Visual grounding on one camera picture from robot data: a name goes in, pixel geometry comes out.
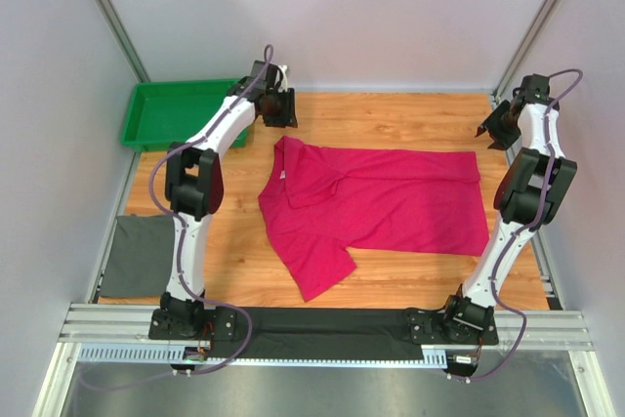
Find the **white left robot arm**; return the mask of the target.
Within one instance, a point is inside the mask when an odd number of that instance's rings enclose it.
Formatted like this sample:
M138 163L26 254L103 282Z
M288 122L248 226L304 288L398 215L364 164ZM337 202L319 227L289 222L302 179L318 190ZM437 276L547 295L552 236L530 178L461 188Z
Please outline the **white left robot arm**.
M235 82L208 122L184 142L170 145L159 163L165 169L163 211L174 221L172 271L148 337L155 340L204 339L203 266L206 237L224 198L222 160L236 138L257 118L267 127L297 127L295 91L288 67L256 61L251 74Z

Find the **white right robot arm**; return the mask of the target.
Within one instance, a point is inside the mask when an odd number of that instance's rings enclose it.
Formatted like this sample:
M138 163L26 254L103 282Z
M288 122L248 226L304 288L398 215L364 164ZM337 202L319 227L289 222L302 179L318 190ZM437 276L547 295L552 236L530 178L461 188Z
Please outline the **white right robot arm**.
M562 96L551 96L550 80L567 70L544 76L526 75L512 98L498 105L478 126L491 147L507 150L521 144L494 197L498 212L494 232L479 263L458 292L449 297L439 319L446 340L477 344L494 329L494 310L504 305L499 292L518 255L537 231L555 218L577 172L558 137Z

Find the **magenta t shirt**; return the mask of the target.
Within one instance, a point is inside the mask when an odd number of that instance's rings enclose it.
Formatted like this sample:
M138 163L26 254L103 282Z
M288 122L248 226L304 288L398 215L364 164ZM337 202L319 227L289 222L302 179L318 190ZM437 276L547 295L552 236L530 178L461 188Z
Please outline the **magenta t shirt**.
M356 268L350 248L480 256L489 240L470 151L313 146L283 137L258 196L304 301Z

